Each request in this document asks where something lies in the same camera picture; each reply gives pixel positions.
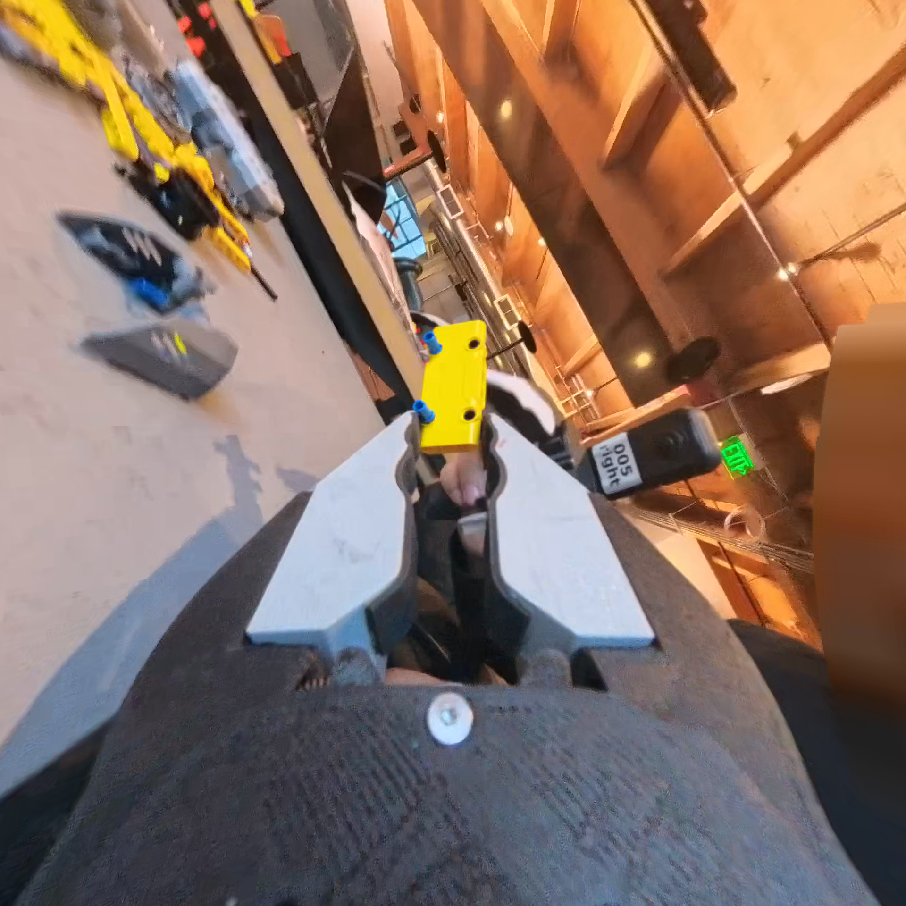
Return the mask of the grey striped wedge brick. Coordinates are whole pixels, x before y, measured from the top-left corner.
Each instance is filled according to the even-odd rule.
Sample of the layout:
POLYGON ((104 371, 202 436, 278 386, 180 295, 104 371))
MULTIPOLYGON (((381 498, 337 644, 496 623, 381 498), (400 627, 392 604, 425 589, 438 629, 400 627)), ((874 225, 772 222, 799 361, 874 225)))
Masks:
POLYGON ((183 400, 197 400, 233 369, 238 348, 221 331, 175 318, 95 333, 82 348, 110 367, 183 400))

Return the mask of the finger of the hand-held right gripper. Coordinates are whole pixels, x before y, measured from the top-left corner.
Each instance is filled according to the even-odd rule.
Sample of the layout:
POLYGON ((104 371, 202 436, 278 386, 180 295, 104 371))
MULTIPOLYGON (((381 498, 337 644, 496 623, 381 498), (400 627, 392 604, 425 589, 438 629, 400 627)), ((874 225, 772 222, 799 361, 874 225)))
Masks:
POLYGON ((499 370, 486 375, 486 403, 531 446, 557 464, 570 463, 568 424, 555 404, 528 380, 499 370))

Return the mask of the grey toy battery box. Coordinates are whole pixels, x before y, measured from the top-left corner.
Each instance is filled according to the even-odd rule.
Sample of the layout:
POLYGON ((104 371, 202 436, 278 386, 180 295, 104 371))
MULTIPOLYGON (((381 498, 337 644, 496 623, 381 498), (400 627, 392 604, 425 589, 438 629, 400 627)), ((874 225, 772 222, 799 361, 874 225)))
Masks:
POLYGON ((168 75, 177 106, 196 147, 208 160, 215 185, 250 220, 279 219, 284 213, 283 200, 232 102, 196 61, 178 61, 168 75))

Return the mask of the pile of loose toy bricks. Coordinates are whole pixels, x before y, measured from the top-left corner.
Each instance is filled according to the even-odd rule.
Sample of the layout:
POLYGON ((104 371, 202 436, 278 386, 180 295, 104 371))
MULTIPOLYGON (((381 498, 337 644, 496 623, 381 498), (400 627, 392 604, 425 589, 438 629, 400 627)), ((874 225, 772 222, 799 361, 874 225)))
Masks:
POLYGON ((116 172, 136 194, 172 232, 206 240, 276 301, 208 159, 159 104, 170 71, 146 71, 130 53, 128 11, 119 2, 2 2, 2 55, 90 98, 116 172))

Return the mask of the neighbouring grey desk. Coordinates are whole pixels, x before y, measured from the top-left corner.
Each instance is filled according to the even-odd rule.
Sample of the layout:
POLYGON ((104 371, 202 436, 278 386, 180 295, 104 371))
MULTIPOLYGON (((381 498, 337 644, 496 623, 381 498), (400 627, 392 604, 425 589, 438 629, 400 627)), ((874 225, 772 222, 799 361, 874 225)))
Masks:
POLYGON ((404 317, 299 130, 241 7, 211 2, 211 9, 241 71, 262 155, 270 155, 290 241, 337 331, 409 409, 421 396, 422 362, 404 317))

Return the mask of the person's right hand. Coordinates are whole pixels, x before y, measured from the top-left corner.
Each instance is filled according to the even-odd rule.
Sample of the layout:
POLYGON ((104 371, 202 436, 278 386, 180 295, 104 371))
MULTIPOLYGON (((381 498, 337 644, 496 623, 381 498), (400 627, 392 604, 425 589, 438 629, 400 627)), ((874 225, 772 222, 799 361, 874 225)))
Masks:
POLYGON ((449 454, 439 474, 439 481, 456 506, 477 506, 484 500, 487 488, 487 474, 481 452, 470 449, 449 454))

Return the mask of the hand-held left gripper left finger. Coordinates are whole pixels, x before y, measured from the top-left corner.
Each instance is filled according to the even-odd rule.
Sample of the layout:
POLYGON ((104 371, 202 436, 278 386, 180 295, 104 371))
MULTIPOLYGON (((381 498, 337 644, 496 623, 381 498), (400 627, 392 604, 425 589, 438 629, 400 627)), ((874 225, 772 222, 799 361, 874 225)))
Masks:
POLYGON ((244 635, 253 644, 392 650, 416 612, 409 412, 318 482, 244 635))

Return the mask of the green exit sign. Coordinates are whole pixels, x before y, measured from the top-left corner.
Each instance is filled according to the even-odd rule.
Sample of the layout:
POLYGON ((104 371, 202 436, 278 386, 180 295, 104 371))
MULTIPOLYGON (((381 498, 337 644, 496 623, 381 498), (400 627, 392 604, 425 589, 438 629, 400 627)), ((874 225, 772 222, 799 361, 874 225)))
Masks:
POLYGON ((722 439, 719 452, 722 466, 732 481, 744 479, 760 469, 744 434, 722 439))

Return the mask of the large paned window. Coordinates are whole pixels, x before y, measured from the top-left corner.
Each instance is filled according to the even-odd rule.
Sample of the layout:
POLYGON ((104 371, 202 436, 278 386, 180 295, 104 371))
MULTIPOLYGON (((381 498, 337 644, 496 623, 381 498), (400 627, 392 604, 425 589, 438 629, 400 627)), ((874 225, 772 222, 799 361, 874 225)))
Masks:
POLYGON ((419 217, 401 178, 387 183, 378 230, 394 259, 420 261, 426 257, 427 247, 419 217))

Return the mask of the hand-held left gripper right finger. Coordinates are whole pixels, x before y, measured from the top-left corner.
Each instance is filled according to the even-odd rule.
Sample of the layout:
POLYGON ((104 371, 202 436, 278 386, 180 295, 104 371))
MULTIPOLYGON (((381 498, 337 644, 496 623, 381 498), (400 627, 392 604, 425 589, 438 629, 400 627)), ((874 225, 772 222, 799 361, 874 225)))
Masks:
POLYGON ((639 650, 653 630, 590 492, 500 417, 488 431, 485 627, 507 654, 639 650))

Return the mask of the yellow toy panel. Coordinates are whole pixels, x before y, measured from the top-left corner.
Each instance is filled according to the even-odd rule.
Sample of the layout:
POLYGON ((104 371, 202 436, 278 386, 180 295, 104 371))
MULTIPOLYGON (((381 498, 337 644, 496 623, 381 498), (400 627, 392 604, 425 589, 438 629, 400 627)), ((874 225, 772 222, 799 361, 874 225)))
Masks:
POLYGON ((420 334, 426 359, 413 410, 420 424, 421 453, 446 455, 479 449, 487 390, 486 335, 482 321, 420 334))

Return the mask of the dark grey wedge brick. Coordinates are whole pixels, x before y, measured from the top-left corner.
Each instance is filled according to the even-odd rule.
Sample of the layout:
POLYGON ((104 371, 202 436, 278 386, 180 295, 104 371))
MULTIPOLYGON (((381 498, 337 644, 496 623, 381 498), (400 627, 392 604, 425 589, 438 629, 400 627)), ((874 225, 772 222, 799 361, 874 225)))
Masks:
POLYGON ((59 212, 60 227, 152 312, 168 315, 215 292, 202 270, 136 224, 59 212))

